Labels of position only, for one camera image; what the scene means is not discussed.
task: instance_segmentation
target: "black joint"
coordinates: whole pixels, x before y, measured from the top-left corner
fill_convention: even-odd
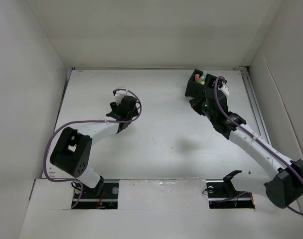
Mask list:
[[[299,159],[291,167],[303,179],[303,161]],[[303,195],[303,185],[296,175],[288,168],[279,168],[273,180],[265,183],[266,194],[270,201],[279,208],[286,208],[301,195]]]
[[[234,170],[231,173],[229,173],[228,175],[226,175],[223,179],[227,179],[227,180],[231,180],[234,176],[236,176],[238,173],[242,173],[241,170]]]
[[[231,131],[236,130],[236,126],[226,119],[224,114],[220,111],[215,99],[214,85],[217,77],[207,74],[205,84],[202,85],[195,81],[195,75],[202,76],[203,72],[197,69],[194,70],[188,80],[185,96],[192,96],[194,99],[190,100],[190,106],[201,116],[206,116],[214,129],[221,133],[226,139],[229,139]],[[227,82],[222,78],[218,79],[218,86],[222,87],[223,82]],[[227,97],[222,91],[217,91],[217,98],[222,110],[237,124],[246,124],[246,121],[238,114],[232,113],[228,109]]]
[[[137,103],[137,99],[135,97],[124,96],[119,105],[117,105],[116,102],[112,102],[110,104],[112,111],[106,114],[106,116],[121,121],[132,120],[133,117],[136,117],[139,114],[136,107],[136,103]],[[129,124],[130,123],[121,123],[117,133],[127,128]]]
[[[88,165],[88,159],[92,147],[92,139],[88,135],[82,135],[77,130],[65,128],[50,156],[50,163],[74,178],[79,177]]]

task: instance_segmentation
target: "colored wire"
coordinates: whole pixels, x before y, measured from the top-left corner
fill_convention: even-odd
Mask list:
[[[226,81],[225,78],[223,76],[218,76],[214,85],[214,95],[215,95],[215,101],[217,103],[217,106],[219,108],[219,110],[222,112],[222,114],[226,117],[227,120],[229,120],[232,124],[234,124],[236,127],[240,128],[243,132],[245,132],[248,136],[250,136],[252,139],[255,137],[252,133],[250,133],[248,130],[246,130],[245,128],[243,128],[241,125],[239,125],[238,123],[234,122],[232,118],[230,118],[222,109],[220,103],[219,103],[219,99],[218,99],[218,81],[219,80],[222,81]],[[276,153],[274,153],[272,150],[270,150],[267,146],[265,146],[265,144],[260,141],[259,139],[256,139],[256,142],[265,150],[267,151],[269,154],[271,154],[273,157],[275,157],[278,161],[280,161],[281,163],[283,163],[297,178],[298,180],[301,182],[302,186],[303,186],[303,179],[301,178],[301,176],[298,174],[298,172],[296,172],[291,165],[289,165],[287,162],[285,162],[280,156],[278,156]],[[303,213],[291,208],[290,206],[288,206],[288,208],[303,216]]]
[[[98,203],[96,204],[96,208],[98,208],[98,206],[101,204],[101,200],[102,200],[103,196],[105,195],[105,193],[106,193],[106,189],[104,189],[104,191],[103,191],[103,193],[102,193],[102,195],[101,195],[101,197],[100,197],[100,200],[99,200]]]
[[[46,147],[45,147],[45,151],[44,151],[44,155],[43,155],[43,172],[44,175],[46,177],[47,180],[54,182],[54,183],[62,183],[62,182],[70,182],[70,181],[76,181],[75,183],[79,183],[80,184],[80,195],[78,196],[77,201],[75,202],[75,204],[71,207],[71,208],[75,208],[75,206],[79,203],[82,193],[83,193],[83,184],[81,182],[79,182],[77,179],[53,179],[48,175],[47,172],[47,168],[46,168],[46,160],[47,160],[47,156],[48,156],[48,152],[50,150],[50,146],[51,143],[53,141],[53,139],[55,138],[55,136],[64,128],[66,128],[67,126],[71,125],[71,124],[76,124],[76,123],[132,123],[134,121],[136,121],[142,114],[142,103],[140,101],[140,99],[138,98],[137,95],[135,95],[132,91],[127,90],[127,89],[115,89],[113,90],[113,93],[117,92],[117,91],[126,91],[129,92],[130,94],[132,94],[136,99],[137,99],[137,103],[140,105],[139,107],[139,113],[138,115],[131,120],[102,120],[102,119],[93,119],[93,120],[76,120],[76,121],[71,121],[68,123],[65,123],[64,125],[62,125],[61,127],[59,127],[54,133],[53,135],[50,137],[50,139],[48,140]]]

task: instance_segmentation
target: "white enclosure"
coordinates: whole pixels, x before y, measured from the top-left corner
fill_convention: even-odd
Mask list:
[[[250,67],[249,73],[241,66]],[[76,70],[67,84],[70,67]],[[71,188],[68,183],[51,184],[40,179],[42,156],[48,138],[62,123],[107,113],[113,87],[124,85],[142,94],[146,108],[141,121],[93,149],[93,157],[107,159],[111,156],[107,145],[116,146],[113,160],[91,159],[95,170],[102,170],[100,174],[118,179],[199,177],[190,188],[191,194],[202,189],[202,179],[237,169],[234,167],[242,166],[246,160],[251,160],[247,166],[253,167],[254,173],[262,175],[261,168],[235,145],[223,141],[206,118],[193,115],[184,88],[194,68],[225,76],[231,94],[234,92],[230,96],[230,110],[245,116],[254,130],[263,134],[266,129],[278,151],[294,160],[303,159],[303,0],[0,0],[0,239],[19,238],[21,228],[22,239],[36,238],[38,233],[44,238],[72,237],[75,234],[60,228],[53,229],[57,234],[46,234],[47,228],[51,228],[49,222],[54,217],[64,218],[68,227],[69,219],[77,225],[75,218],[81,215],[93,233],[85,238],[97,233],[92,219],[102,215],[98,216],[96,211],[62,210],[70,203]],[[174,107],[168,111],[165,102]],[[153,131],[143,133],[149,118],[161,115],[167,124],[154,123]],[[173,121],[180,126],[179,140],[169,123],[174,115],[182,116]],[[181,127],[186,120],[203,122],[200,124],[206,135],[195,132],[194,125]],[[136,142],[139,151],[127,149],[122,161],[119,152],[124,140],[137,136],[141,140]],[[208,148],[192,143],[204,139],[211,140]],[[216,142],[224,150],[215,148]],[[139,158],[144,153],[145,162]],[[234,165],[225,160],[226,156],[232,158]],[[65,177],[58,169],[51,170],[55,171],[53,177]],[[38,180],[31,193],[34,179]],[[125,184],[123,196],[142,192],[142,188],[152,195],[159,193],[150,191],[144,183],[137,188]],[[56,198],[47,199],[52,193]],[[154,216],[157,210],[148,203],[136,204],[126,197],[122,198],[126,206],[117,213],[126,220],[146,216],[155,226],[172,221],[168,228],[149,234],[150,238],[225,238],[225,232],[218,233],[217,228],[208,226],[211,224],[205,220],[210,218],[229,228],[234,236],[243,227],[246,229],[239,234],[242,237],[292,238],[297,234],[291,233],[297,232],[303,238],[303,218],[275,209],[266,199],[257,197],[256,212],[240,212],[246,222],[231,229],[227,219],[235,216],[232,210],[208,210],[206,216],[202,214],[205,198],[195,197],[199,201],[195,199],[193,205],[200,205],[197,212],[190,207],[189,197],[177,194],[181,201],[173,201],[168,193],[159,196],[157,202],[165,210],[162,218]],[[137,198],[145,200],[139,194]],[[303,197],[298,205],[303,211]],[[137,210],[137,214],[127,212],[131,210]],[[108,213],[106,210],[104,217],[114,220],[116,214]],[[177,233],[173,233],[175,227],[179,227]],[[115,236],[122,232],[124,238],[143,237],[139,230],[123,230],[115,231]]]

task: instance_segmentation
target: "white floor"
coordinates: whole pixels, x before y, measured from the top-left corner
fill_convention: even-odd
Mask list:
[[[100,119],[110,112],[112,90],[126,86],[140,97],[143,112],[126,130],[92,147],[89,165],[104,178],[208,179],[222,178],[235,169],[264,174],[242,149],[217,133],[206,117],[192,110],[190,98],[184,96],[192,72],[75,70],[57,127],[73,120]],[[242,116],[258,132],[240,72],[208,73],[226,78],[230,87],[229,110]],[[53,177],[69,177],[49,161],[47,168]]]

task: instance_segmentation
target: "white wall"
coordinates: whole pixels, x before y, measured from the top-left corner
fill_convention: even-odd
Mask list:
[[[249,65],[282,0],[27,0],[67,66]]]
[[[284,0],[250,74],[272,144],[303,159],[303,0]]]
[[[17,238],[66,69],[24,0],[0,0],[0,239]]]

